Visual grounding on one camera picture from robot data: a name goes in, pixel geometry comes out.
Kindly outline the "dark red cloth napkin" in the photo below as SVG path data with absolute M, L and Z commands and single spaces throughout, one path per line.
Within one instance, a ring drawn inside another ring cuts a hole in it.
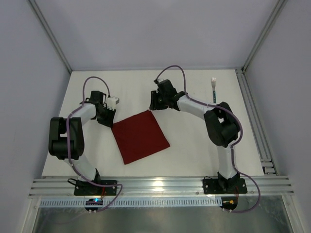
M 170 147 L 150 110 L 114 123 L 112 133 L 125 165 Z

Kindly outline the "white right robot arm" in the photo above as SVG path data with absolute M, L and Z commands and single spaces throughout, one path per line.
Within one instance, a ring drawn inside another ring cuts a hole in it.
M 150 110 L 167 108 L 192 114 L 204 120 L 207 134 L 216 145 L 219 158 L 218 186 L 224 191 L 232 191 L 240 175 L 232 165 L 234 154 L 230 147 L 237 142 L 241 127 L 226 102 L 208 104 L 189 97 L 184 91 L 177 92 L 170 80 L 154 80 L 157 90 L 151 92 Z

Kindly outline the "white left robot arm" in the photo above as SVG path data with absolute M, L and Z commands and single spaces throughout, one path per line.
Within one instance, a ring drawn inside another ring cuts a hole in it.
M 91 91 L 90 97 L 83 99 L 67 118 L 53 117 L 50 120 L 49 154 L 71 166 L 82 182 L 97 187 L 103 185 L 98 170 L 84 154 L 83 126 L 96 120 L 99 124 L 112 128 L 119 102 L 118 97 Z

